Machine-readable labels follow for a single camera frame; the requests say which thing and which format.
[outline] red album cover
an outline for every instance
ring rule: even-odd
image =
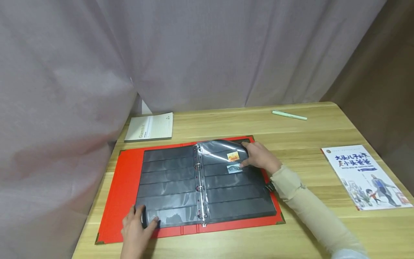
[[[254,142],[253,136],[224,138],[223,140],[235,141],[244,139],[248,139],[250,142]],[[128,213],[131,205],[135,204],[136,202],[142,175],[141,171],[145,151],[193,146],[196,144],[197,142],[191,142],[176,145],[122,150],[119,154],[118,162],[116,164],[115,173],[111,183],[111,188],[109,190],[108,199],[106,201],[105,210],[103,212],[101,225],[99,227],[95,244],[108,244],[123,241],[123,237],[121,235],[121,229],[123,227],[122,219]],[[268,183],[270,179],[266,171],[264,169],[261,169],[261,173],[265,180],[265,183]],[[284,224],[285,221],[279,203],[277,202],[273,192],[270,193],[270,197],[276,210],[275,215],[231,220],[219,223],[208,223],[205,227],[203,227],[202,224],[194,224],[157,228],[154,231],[152,238],[172,237],[213,231]]]

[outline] orange stamp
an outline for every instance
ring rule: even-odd
[[[240,159],[240,157],[238,156],[238,152],[233,152],[233,153],[229,153],[227,154],[227,158],[229,159],[230,162],[232,161],[237,161]]]

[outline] beige sleeve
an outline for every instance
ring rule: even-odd
[[[282,165],[271,180],[283,201],[295,211],[329,252],[350,249],[366,255],[362,244],[341,220],[301,183],[295,172]]]

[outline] children's book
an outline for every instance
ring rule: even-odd
[[[412,207],[362,145],[322,148],[360,211]]]

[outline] person's left hand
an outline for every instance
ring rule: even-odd
[[[121,259],[139,259],[147,248],[148,241],[158,225],[158,217],[155,217],[147,228],[142,228],[141,215],[144,205],[132,206],[129,213],[122,220],[124,226],[121,230],[124,238],[122,245]]]

